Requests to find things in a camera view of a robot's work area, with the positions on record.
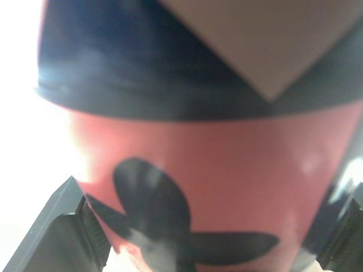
white background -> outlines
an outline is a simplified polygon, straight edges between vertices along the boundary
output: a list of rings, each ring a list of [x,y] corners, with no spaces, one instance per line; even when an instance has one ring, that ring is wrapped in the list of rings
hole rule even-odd
[[[0,271],[70,176],[59,116],[33,93],[38,0],[0,0]]]

black flower logo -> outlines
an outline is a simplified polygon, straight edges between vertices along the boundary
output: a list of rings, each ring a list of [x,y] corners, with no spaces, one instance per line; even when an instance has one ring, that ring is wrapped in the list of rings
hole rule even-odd
[[[267,233],[191,232],[186,198],[172,178],[139,158],[122,161],[113,174],[126,211],[122,214],[91,195],[94,211],[120,237],[140,247],[154,272],[196,272],[196,264],[235,265],[258,258],[278,243]]]

